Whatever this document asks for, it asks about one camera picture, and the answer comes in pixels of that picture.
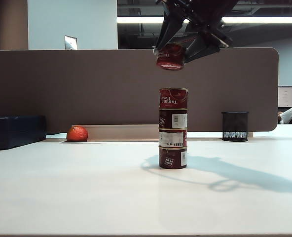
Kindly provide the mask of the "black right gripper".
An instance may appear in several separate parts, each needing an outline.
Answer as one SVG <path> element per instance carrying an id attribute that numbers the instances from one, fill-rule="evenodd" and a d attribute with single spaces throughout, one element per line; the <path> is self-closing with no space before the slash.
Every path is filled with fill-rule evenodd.
<path id="1" fill-rule="evenodd" d="M 219 27 L 222 18 L 237 4 L 236 0 L 157 0 L 155 3 L 162 4 L 164 20 L 153 49 L 154 54 L 158 54 L 174 37 L 183 26 L 185 19 L 198 33 L 185 52 L 185 63 L 218 53 L 220 45 L 229 47 L 232 43 Z"/>

